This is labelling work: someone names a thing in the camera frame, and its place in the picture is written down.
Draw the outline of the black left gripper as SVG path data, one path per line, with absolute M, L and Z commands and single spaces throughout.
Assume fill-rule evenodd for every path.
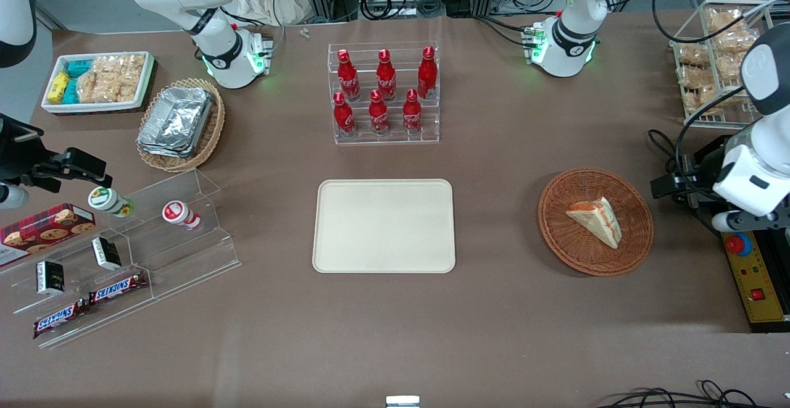
M 721 135 L 694 153 L 684 155 L 684 168 L 688 172 L 673 172 L 650 181 L 650 192 L 653 199 L 683 196 L 687 188 L 699 188 L 705 193 L 715 196 L 709 199 L 689 189 L 688 204 L 695 209 L 703 208 L 713 211 L 728 210 L 729 205 L 721 197 L 713 193 L 713 184 L 720 175 L 725 157 L 725 146 L 731 135 Z

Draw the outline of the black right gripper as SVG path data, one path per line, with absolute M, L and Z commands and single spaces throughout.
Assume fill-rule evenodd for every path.
M 1 178 L 12 185 L 29 188 L 61 189 L 59 175 L 81 178 L 102 188 L 111 188 L 113 178 L 106 174 L 106 162 L 77 148 L 63 153 L 48 150 L 40 128 L 31 127 L 2 114 Z

